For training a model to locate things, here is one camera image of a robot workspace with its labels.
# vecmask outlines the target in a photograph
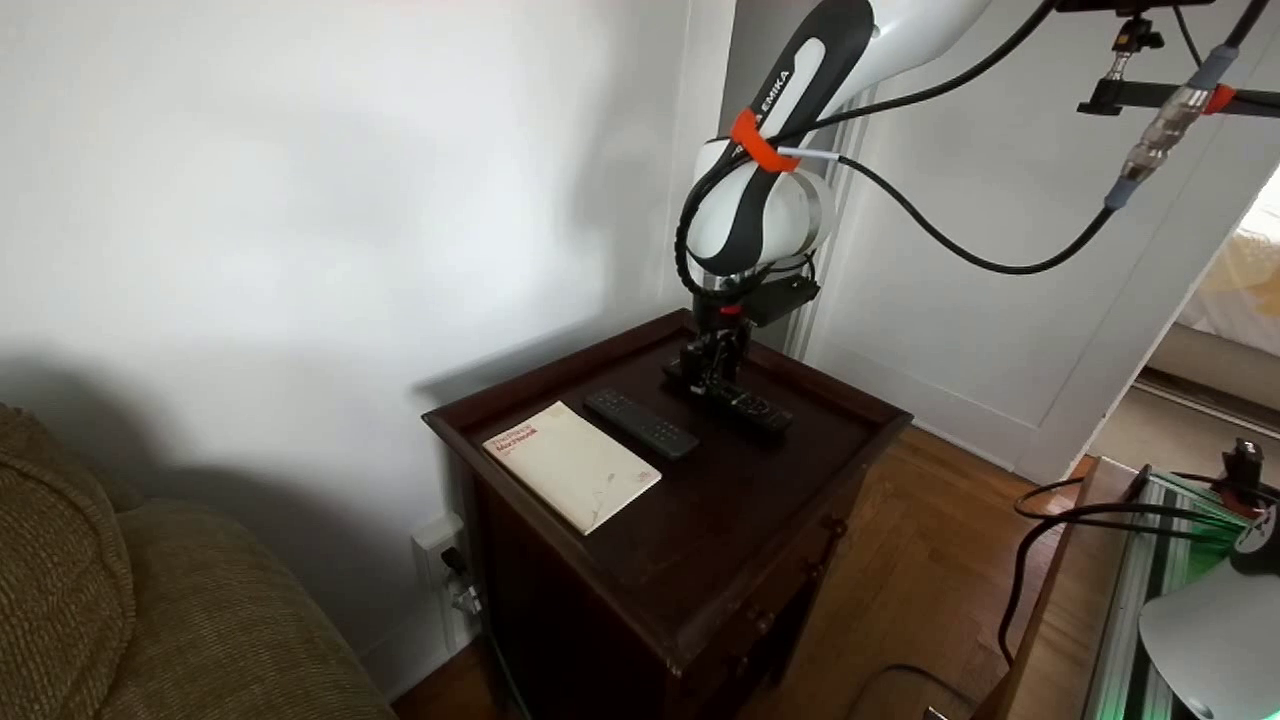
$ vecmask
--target wooden nightstand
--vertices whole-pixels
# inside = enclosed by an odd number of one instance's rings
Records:
[[[723,716],[779,678],[864,466],[906,414],[779,350],[741,381],[792,410],[761,444],[662,389],[688,311],[428,410],[465,461],[482,633],[532,716]],[[572,533],[479,444],[550,399],[617,389],[698,438],[598,533]]]

